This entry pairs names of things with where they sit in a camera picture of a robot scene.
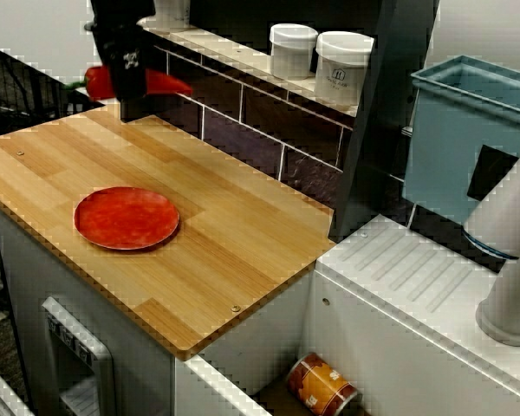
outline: white jar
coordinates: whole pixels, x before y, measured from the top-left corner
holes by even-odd
[[[156,15],[142,21],[145,28],[160,33],[182,32],[191,27],[191,0],[155,0]]]
[[[319,55],[314,94],[335,104],[358,104],[374,39],[360,33],[324,32],[318,36]]]
[[[271,27],[271,73],[286,80],[310,75],[310,62],[318,32],[308,26],[279,23]]]

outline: can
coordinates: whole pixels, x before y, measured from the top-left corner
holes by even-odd
[[[305,354],[289,371],[289,391],[316,416],[340,416],[355,409],[361,395],[316,353]]]

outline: white wall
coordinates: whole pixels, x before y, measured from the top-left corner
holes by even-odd
[[[93,17],[87,0],[0,0],[0,49],[60,81],[79,80],[100,63],[82,27]]]
[[[470,55],[520,71],[520,0],[441,0],[432,41],[426,65]]]
[[[22,61],[61,81],[81,78],[100,62],[92,36],[82,29],[93,19],[89,4],[0,0],[0,49],[23,55]],[[473,55],[520,70],[520,0],[441,0],[439,14],[426,63]]]

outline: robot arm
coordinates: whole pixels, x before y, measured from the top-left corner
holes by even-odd
[[[152,45],[137,22],[154,16],[153,0],[91,0],[94,20],[85,25],[109,71],[114,95],[119,100],[146,95],[144,56]]]

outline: wire rack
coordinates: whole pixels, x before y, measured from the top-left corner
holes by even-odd
[[[0,51],[0,135],[100,107]]]

